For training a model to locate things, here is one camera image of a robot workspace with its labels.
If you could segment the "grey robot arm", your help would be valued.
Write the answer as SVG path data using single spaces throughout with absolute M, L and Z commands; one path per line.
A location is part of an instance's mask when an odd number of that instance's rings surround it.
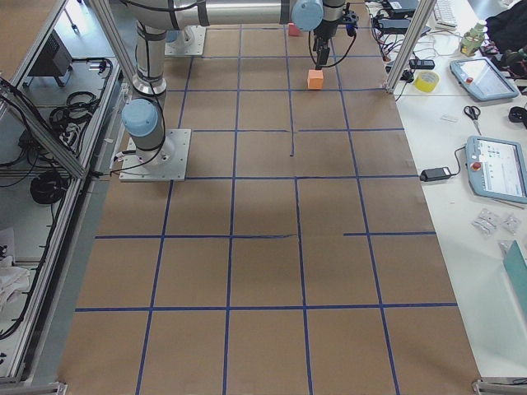
M 164 61 L 166 119 L 192 130 L 192 179 L 346 177 L 354 173 L 335 72 L 309 90 L 311 34 L 211 30 L 204 54 Z

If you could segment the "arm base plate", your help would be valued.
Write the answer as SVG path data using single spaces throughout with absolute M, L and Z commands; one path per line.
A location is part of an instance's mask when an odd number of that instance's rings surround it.
M 183 30 L 168 30 L 166 32 L 166 57 L 202 56 L 206 28 L 202 26 L 186 26 Z
M 127 149 L 135 153 L 124 157 L 125 170 L 119 172 L 119 179 L 123 182 L 184 181 L 190 141 L 190 129 L 168 129 L 164 146 L 155 156 L 156 151 L 138 151 L 130 137 Z

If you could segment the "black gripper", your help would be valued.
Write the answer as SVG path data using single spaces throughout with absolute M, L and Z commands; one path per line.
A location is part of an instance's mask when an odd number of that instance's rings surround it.
M 329 41 L 335 36 L 335 30 L 315 30 L 313 50 L 316 52 L 315 68 L 326 67 L 329 58 Z

